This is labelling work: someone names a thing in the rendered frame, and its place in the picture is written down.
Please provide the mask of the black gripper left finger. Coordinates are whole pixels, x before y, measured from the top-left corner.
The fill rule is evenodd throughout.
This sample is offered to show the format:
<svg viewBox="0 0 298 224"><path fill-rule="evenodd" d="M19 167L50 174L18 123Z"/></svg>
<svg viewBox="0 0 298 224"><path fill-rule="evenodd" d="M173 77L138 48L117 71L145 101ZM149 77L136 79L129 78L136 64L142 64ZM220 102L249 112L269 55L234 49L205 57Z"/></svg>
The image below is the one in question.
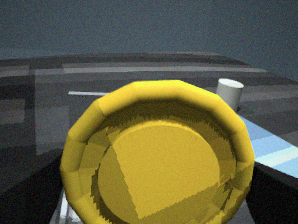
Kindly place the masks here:
<svg viewBox="0 0 298 224"><path fill-rule="evenodd" d="M0 224L49 224L63 190L55 148L0 169Z"/></svg>

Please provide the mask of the grey cylinder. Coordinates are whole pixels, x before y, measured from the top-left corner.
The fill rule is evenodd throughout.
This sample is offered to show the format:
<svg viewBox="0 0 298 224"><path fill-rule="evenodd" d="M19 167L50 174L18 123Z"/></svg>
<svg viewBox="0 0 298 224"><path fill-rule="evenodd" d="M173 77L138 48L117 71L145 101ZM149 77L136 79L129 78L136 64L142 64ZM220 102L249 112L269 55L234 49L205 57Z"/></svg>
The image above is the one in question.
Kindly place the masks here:
<svg viewBox="0 0 298 224"><path fill-rule="evenodd" d="M241 100L243 84L231 79L218 80L216 95L231 108L231 111L237 112L239 100Z"/></svg>

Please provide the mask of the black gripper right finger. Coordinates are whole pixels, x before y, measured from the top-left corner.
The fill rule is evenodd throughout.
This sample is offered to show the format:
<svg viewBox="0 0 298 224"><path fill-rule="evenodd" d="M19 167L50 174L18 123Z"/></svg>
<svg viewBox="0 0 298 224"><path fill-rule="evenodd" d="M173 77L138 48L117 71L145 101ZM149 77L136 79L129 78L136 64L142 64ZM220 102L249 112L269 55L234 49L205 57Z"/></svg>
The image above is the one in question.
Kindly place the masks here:
<svg viewBox="0 0 298 224"><path fill-rule="evenodd" d="M254 224L298 224L298 179L254 161L246 196Z"/></svg>

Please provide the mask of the yellow plate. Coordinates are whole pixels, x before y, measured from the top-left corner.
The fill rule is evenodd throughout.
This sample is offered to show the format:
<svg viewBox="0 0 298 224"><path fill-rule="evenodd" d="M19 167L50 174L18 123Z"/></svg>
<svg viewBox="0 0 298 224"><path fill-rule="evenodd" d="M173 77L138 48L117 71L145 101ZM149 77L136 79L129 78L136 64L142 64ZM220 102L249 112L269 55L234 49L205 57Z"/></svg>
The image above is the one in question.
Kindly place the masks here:
<svg viewBox="0 0 298 224"><path fill-rule="evenodd" d="M226 224L253 168L241 117L180 80L137 81L94 101L60 161L82 224Z"/></svg>

